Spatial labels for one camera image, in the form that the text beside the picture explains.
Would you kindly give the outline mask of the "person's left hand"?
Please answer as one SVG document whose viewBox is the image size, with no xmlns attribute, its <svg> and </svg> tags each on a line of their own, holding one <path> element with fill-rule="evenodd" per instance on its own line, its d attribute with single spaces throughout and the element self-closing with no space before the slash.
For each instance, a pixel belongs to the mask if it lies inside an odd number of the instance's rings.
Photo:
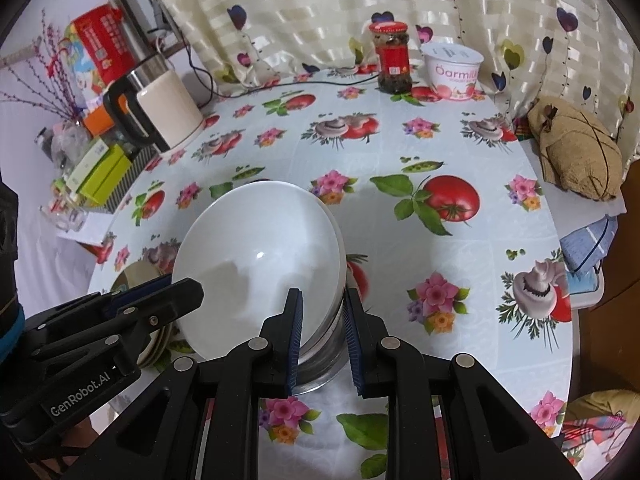
<svg viewBox="0 0 640 480">
<path fill-rule="evenodd" d="M 70 466 L 93 444 L 99 433 L 89 417 L 56 440 L 44 457 L 29 464 L 39 479 L 61 479 Z"/>
</svg>

